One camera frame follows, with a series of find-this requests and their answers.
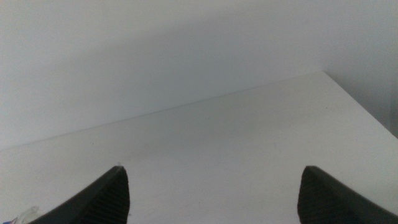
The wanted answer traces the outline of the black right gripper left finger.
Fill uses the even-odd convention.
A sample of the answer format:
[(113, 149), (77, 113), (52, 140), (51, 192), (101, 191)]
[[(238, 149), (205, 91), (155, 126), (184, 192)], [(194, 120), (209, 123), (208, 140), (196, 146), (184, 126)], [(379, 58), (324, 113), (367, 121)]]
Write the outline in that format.
[(33, 224), (126, 224), (129, 182), (123, 166), (114, 166), (81, 192), (35, 219)]

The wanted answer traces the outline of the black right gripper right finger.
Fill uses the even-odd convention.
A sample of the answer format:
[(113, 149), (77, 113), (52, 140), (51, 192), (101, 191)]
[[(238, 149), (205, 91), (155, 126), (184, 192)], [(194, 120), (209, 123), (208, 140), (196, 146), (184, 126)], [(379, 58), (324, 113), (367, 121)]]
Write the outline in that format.
[(306, 166), (303, 170), (297, 213), (301, 223), (397, 224), (397, 215), (317, 166)]

